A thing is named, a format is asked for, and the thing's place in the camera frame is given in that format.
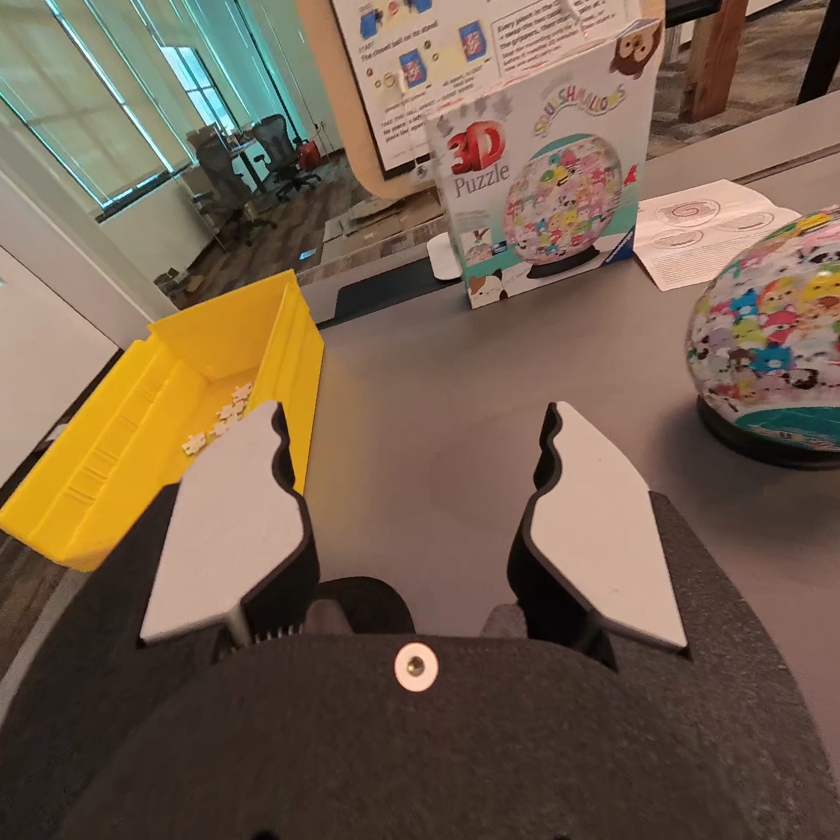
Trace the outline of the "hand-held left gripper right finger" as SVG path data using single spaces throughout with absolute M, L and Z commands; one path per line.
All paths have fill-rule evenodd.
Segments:
M 551 402 L 507 563 L 532 637 L 591 655 L 608 634 L 681 655 L 688 638 L 646 480 L 567 402 Z

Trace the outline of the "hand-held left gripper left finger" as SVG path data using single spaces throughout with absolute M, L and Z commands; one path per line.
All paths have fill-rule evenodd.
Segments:
M 295 477 L 278 402 L 197 457 L 177 487 L 141 641 L 222 626 L 243 647 L 302 629 L 320 564 Z

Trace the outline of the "pile of white puzzle pieces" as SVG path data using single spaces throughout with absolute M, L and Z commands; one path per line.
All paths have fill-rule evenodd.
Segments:
M 253 393 L 248 381 L 228 393 L 213 392 L 204 398 L 186 426 L 182 451 L 188 458 L 198 456 L 213 441 L 224 436 L 243 418 Z

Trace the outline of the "yellow plastic bin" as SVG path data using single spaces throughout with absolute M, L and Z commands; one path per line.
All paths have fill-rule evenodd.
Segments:
M 184 450 L 246 385 L 245 414 L 282 405 L 295 491 L 304 491 L 323 339 L 293 270 L 149 325 L 2 507 L 2 530 L 57 564 L 95 570 L 161 488 L 196 459 Z

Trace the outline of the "black ball stand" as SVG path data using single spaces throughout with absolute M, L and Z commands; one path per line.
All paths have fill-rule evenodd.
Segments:
M 696 398 L 700 422 L 721 445 L 737 455 L 767 466 L 800 471 L 839 469 L 839 454 L 773 441 L 749 433 L 722 418 L 704 398 Z

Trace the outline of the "colourful puzzle ball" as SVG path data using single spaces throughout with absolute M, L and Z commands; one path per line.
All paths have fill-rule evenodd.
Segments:
M 839 208 L 745 249 L 690 316 L 689 376 L 722 418 L 776 442 L 839 454 Z

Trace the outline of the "puzzle box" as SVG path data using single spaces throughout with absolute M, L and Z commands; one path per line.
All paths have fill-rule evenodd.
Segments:
M 472 310 L 633 256 L 664 32 L 638 18 L 427 119 Z

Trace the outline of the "folded instruction leaflet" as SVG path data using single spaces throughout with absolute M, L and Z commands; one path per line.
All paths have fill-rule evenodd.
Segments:
M 659 291 L 707 285 L 743 250 L 800 216 L 719 180 L 641 201 L 634 254 Z

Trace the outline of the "white board stand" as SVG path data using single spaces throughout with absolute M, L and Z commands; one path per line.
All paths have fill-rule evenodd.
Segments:
M 437 281 L 449 283 L 462 279 L 463 269 L 448 232 L 430 238 L 426 247 L 427 258 Z

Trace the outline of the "flat cardboard sheet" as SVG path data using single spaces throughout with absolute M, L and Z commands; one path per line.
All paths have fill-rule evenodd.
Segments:
M 329 245 L 356 237 L 362 243 L 400 234 L 440 216 L 443 207 L 433 191 L 401 199 L 369 198 L 331 218 L 324 227 L 322 242 Z

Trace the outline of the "black mesh office chair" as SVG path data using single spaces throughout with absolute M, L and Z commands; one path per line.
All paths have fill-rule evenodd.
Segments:
M 224 142 L 218 137 L 196 148 L 200 168 L 211 184 L 207 192 L 193 197 L 199 212 L 217 223 L 218 233 L 227 242 L 251 248 L 259 228 L 277 230 L 277 223 L 256 204 L 256 194 L 235 171 Z
M 300 154 L 288 136 L 285 117 L 277 114 L 262 119 L 250 132 L 267 155 L 266 167 L 278 201 L 287 203 L 291 192 L 299 192 L 305 186 L 313 188 L 322 182 L 316 172 L 302 170 Z

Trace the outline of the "large window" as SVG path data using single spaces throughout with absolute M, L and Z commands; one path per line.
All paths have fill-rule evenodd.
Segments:
M 1 3 L 2 116 L 107 219 L 225 140 L 281 114 L 306 129 L 259 28 L 263 2 Z

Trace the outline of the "wooden display board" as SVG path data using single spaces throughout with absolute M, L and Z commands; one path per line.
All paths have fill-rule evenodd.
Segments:
M 643 9 L 640 18 L 665 19 L 665 2 L 641 2 Z M 375 156 L 371 129 L 366 121 L 361 95 L 331 3 L 325 1 L 297 2 L 297 8 L 328 93 L 353 173 L 370 193 L 378 197 L 402 198 L 418 192 L 425 188 L 428 180 L 424 168 L 424 161 L 427 158 L 416 160 L 415 167 L 410 172 L 389 181 L 383 177 L 381 167 Z M 609 42 L 613 36 L 616 35 L 607 36 L 594 45 L 580 47 L 567 56 Z M 543 63 L 535 69 L 550 63 Z M 500 80 L 498 83 L 515 77 Z

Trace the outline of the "printed instruction sheet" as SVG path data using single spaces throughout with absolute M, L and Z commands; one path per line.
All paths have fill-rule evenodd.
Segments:
M 619 35 L 637 1 L 336 1 L 385 180 L 427 158 L 425 121 L 447 102 Z

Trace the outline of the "wooden post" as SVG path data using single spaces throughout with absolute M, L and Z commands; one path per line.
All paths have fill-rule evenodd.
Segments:
M 698 19 L 690 43 L 679 120 L 697 123 L 728 105 L 748 1 L 722 1 L 716 13 Z

